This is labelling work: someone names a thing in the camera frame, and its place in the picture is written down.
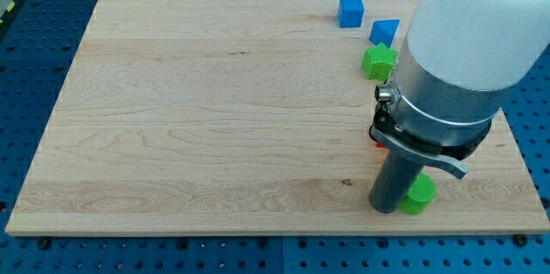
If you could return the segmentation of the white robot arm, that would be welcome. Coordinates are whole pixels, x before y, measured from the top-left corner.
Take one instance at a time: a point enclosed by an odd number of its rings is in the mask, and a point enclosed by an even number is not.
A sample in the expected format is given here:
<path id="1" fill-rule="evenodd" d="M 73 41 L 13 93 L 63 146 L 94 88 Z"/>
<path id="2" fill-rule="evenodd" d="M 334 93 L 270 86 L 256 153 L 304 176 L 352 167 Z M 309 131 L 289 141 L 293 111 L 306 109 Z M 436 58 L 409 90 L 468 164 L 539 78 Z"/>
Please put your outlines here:
<path id="1" fill-rule="evenodd" d="M 473 141 L 548 42 L 549 0 L 419 0 L 394 121 L 428 143 Z"/>

